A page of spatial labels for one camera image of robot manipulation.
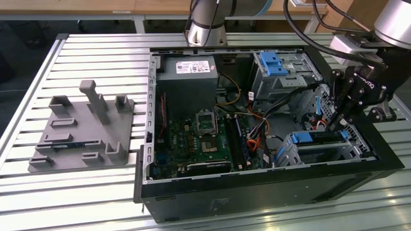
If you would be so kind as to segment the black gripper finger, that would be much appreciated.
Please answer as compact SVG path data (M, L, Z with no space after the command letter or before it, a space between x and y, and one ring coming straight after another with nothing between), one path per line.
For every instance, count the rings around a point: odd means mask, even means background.
M371 123L396 121L398 116L394 109L390 107L388 101L379 103L376 105L362 106L362 102L358 102L348 94L344 104L344 119L342 120L342 125L355 124L362 121Z
M342 120L344 119L344 104L347 94L350 92L350 79L344 75L344 71L339 69L331 70L330 98L334 101L334 114L328 120L326 131L339 130Z

